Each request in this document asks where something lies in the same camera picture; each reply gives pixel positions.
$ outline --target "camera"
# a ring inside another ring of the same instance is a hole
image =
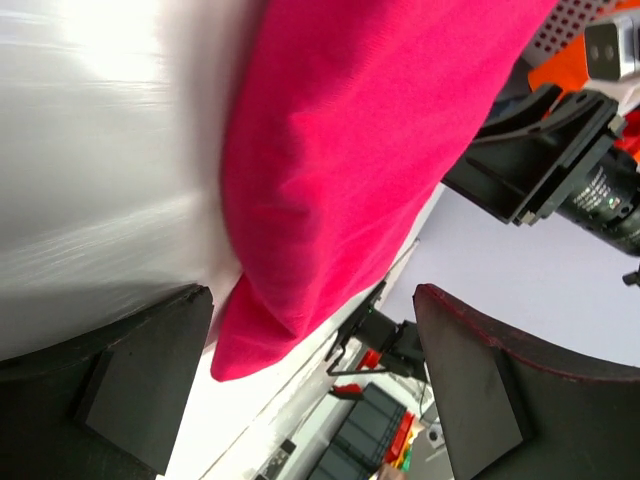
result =
[[[640,9],[599,18],[584,31],[587,72],[593,80],[619,82],[640,74]]]

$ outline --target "white wall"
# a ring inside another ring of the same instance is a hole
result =
[[[558,215],[506,226],[446,191],[382,310],[411,319],[412,295],[434,283],[478,310],[566,348],[640,365],[637,260]]]

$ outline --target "perforated panel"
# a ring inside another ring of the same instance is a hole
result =
[[[536,67],[566,47],[596,16],[611,12],[625,0],[560,0],[523,53]]]

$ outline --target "folded cloth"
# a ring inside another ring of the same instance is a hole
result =
[[[555,0],[271,0],[232,112],[244,275],[212,375],[282,359],[385,274]]]

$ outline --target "red cloth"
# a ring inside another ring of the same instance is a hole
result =
[[[244,268],[212,375],[282,359],[380,280],[556,0],[271,0],[227,133]]]

